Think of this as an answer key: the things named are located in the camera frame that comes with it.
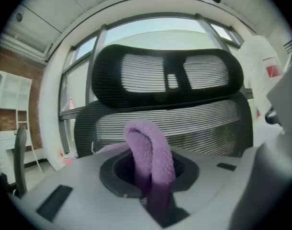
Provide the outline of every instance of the purple towel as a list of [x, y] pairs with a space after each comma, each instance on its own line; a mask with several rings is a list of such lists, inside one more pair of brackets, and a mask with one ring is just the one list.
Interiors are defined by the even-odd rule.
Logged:
[[126, 143], [109, 145], [101, 151], [130, 147], [135, 160], [135, 185], [147, 197], [148, 212], [162, 221], [169, 204], [170, 186], [176, 178], [168, 142], [156, 124], [142, 119], [125, 125], [124, 138]]

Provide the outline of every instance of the black chair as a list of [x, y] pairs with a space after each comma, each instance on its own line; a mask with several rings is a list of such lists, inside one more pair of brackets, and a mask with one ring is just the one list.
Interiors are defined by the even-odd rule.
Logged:
[[24, 127], [19, 127], [16, 134], [14, 146], [14, 175], [16, 181], [15, 195], [22, 197], [27, 192], [25, 173], [24, 173], [24, 153], [26, 150], [27, 132]]
[[240, 157], [253, 146], [242, 69], [220, 49], [150, 50], [104, 48], [92, 73], [97, 101], [76, 118], [79, 157], [122, 142], [133, 118], [154, 121], [172, 146]]

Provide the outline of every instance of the gray plastic surface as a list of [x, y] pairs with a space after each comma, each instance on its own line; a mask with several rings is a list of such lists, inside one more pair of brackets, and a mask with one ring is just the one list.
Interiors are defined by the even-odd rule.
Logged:
[[[177, 206], [193, 215], [170, 228], [227, 229], [249, 178], [256, 149], [247, 149], [241, 159], [172, 150], [198, 163], [200, 175], [188, 191], [174, 193]], [[138, 199], [117, 197], [101, 183], [100, 166], [122, 151], [107, 151], [74, 161], [38, 184], [23, 201], [37, 209], [58, 185], [68, 185], [74, 189], [53, 221], [67, 230], [161, 229]], [[219, 168], [216, 165], [220, 162], [237, 168], [234, 172]]]

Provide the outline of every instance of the brick wall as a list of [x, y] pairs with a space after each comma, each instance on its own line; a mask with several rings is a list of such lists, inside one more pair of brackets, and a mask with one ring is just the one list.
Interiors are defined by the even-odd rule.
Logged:
[[[29, 129], [34, 149], [42, 147], [38, 124], [38, 100], [44, 69], [45, 65], [0, 48], [1, 71], [32, 79], [29, 98]], [[0, 109], [0, 131], [14, 130], [15, 122], [13, 110]]]

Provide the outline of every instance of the mesh headrest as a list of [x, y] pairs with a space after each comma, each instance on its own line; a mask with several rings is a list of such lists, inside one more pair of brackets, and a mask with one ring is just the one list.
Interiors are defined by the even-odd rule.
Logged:
[[221, 49], [153, 50], [122, 45], [97, 56], [92, 89], [111, 108], [183, 106], [238, 92], [243, 73]]

